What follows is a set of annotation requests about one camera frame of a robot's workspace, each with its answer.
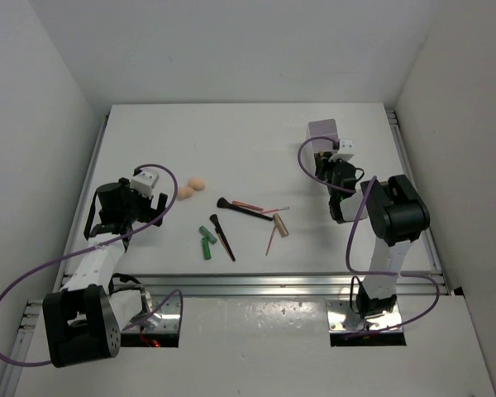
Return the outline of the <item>peach makeup sponge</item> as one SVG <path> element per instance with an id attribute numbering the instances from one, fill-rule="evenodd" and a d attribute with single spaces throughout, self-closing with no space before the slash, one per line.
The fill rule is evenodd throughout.
<path id="1" fill-rule="evenodd" d="M 181 187 L 178 189 L 177 200 L 182 201 L 191 198 L 195 190 L 190 186 Z"/>
<path id="2" fill-rule="evenodd" d="M 206 183 L 199 177 L 192 177 L 188 180 L 188 187 L 195 191 L 203 191 L 206 188 Z"/>

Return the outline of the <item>green tube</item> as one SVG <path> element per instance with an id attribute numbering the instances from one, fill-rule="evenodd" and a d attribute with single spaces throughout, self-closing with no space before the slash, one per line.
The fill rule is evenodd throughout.
<path id="1" fill-rule="evenodd" d="M 209 241 L 210 244 L 216 244 L 217 243 L 217 238 L 204 226 L 200 226 L 198 228 L 198 231 L 203 237 L 206 237 Z"/>
<path id="2" fill-rule="evenodd" d="M 205 261 L 209 261 L 212 259 L 212 254 L 211 254 L 211 249 L 210 249 L 210 242 L 207 237 L 203 237 L 201 239 L 201 247 L 203 250 L 203 258 Z"/>

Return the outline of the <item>large black makeup brush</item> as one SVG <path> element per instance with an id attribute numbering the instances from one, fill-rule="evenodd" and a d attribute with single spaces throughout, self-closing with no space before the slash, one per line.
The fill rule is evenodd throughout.
<path id="1" fill-rule="evenodd" d="M 219 198 L 217 200 L 217 207 L 218 208 L 224 208 L 224 209 L 230 209 L 232 211 L 235 211 L 238 213 L 243 213 L 245 215 L 252 216 L 254 218 L 263 219 L 265 221 L 269 221 L 269 222 L 273 221 L 273 218 L 270 216 L 267 216 L 267 215 L 262 214 L 262 213 L 258 213 L 256 211 L 253 211 L 253 210 L 250 210 L 247 208 L 240 207 L 238 205 L 235 205 L 233 203 L 228 202 L 225 198 Z"/>

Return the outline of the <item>thin pink lip brush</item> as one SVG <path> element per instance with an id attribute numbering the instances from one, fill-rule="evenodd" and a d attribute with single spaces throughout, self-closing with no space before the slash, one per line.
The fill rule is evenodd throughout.
<path id="1" fill-rule="evenodd" d="M 281 207 L 281 208 L 272 208 L 272 209 L 263 210 L 263 211 L 260 212 L 260 214 L 277 213 L 277 212 L 286 211 L 286 210 L 289 210 L 289 209 L 290 209 L 289 206 L 285 206 L 285 207 Z"/>

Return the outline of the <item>rose gold lipstick tube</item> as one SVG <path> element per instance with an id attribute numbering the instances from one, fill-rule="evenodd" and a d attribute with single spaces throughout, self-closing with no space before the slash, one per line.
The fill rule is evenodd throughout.
<path id="1" fill-rule="evenodd" d="M 284 225 L 283 219 L 277 213 L 275 213 L 273 215 L 273 220 L 274 220 L 274 225 L 276 226 L 280 236 L 281 237 L 288 237 L 289 231 L 286 228 L 286 226 Z"/>

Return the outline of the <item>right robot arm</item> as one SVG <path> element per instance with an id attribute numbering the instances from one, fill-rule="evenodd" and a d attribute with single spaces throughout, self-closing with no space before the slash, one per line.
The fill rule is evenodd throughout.
<path id="1" fill-rule="evenodd" d="M 409 248 L 428 229 L 430 214 L 406 175 L 395 175 L 372 187 L 360 182 L 357 168 L 335 158 L 330 152 L 314 155 L 315 176 L 328 183 L 329 210 L 338 223 L 355 219 L 362 194 L 369 192 L 362 214 L 370 220 L 375 234 L 370 262 L 372 275 L 362 280 L 355 298 L 355 312 L 361 318 L 390 312 L 396 304 L 398 273 Z"/>

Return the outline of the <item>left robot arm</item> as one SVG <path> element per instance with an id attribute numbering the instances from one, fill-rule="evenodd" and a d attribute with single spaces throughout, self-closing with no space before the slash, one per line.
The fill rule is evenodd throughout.
<path id="1" fill-rule="evenodd" d="M 95 190 L 83 231 L 88 253 L 69 280 L 42 305 L 53 366 L 62 368 L 115 357 L 121 330 L 145 312 L 140 285 L 114 289 L 112 278 L 130 245 L 135 223 L 160 226 L 167 195 L 155 196 L 159 176 L 138 170 L 130 179 Z"/>

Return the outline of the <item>white divided organizer box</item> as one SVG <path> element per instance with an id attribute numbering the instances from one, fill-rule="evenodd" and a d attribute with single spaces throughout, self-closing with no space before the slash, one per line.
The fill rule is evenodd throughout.
<path id="1" fill-rule="evenodd" d="M 339 139 L 336 120 L 334 118 L 310 121 L 307 124 L 306 138 L 317 137 L 303 149 L 303 161 L 306 168 L 316 174 L 315 155 L 321 151 L 331 151 L 333 142 Z"/>

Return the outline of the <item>thin orange angled brush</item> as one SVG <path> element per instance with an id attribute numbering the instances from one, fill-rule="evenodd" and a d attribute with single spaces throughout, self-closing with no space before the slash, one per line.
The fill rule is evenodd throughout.
<path id="1" fill-rule="evenodd" d="M 270 248 L 272 246 L 272 242 L 274 240 L 276 230 L 277 230 L 277 227 L 274 225 L 272 228 L 272 232 L 270 234 L 269 240 L 268 240 L 268 244 L 267 244 L 266 251 L 265 251 L 265 256 L 268 256 L 268 254 L 269 254 Z"/>

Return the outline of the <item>aluminium rail frame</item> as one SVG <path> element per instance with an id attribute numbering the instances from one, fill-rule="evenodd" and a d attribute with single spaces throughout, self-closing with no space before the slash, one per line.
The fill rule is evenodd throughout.
<path id="1" fill-rule="evenodd" d="M 286 360 L 282 345 L 298 337 L 307 352 L 327 324 L 298 318 L 319 295 L 344 293 L 350 269 L 366 270 L 375 236 L 331 219 L 327 189 L 304 174 L 298 148 L 310 121 L 334 118 L 338 134 L 355 143 L 353 163 L 384 180 L 404 163 L 380 103 L 262 103 L 115 105 L 88 174 L 88 190 L 149 161 L 185 184 L 194 175 L 206 189 L 169 211 L 162 227 L 140 232 L 120 264 L 154 294 L 184 294 L 178 348 L 124 348 L 118 357 L 57 369 L 21 371 L 18 396 L 266 395 Z M 218 208 L 225 198 L 277 212 L 272 222 Z M 233 262 L 209 217 L 218 216 Z M 274 213 L 265 214 L 273 218 Z M 205 261 L 200 226 L 216 238 Z"/>

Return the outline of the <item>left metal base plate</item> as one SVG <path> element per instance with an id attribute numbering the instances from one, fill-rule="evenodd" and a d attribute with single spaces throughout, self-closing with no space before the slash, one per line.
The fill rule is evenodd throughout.
<path id="1" fill-rule="evenodd" d="M 174 289 L 164 296 L 142 295 L 142 310 L 122 329 L 125 332 L 177 333 L 180 330 L 184 296 L 180 289 Z"/>

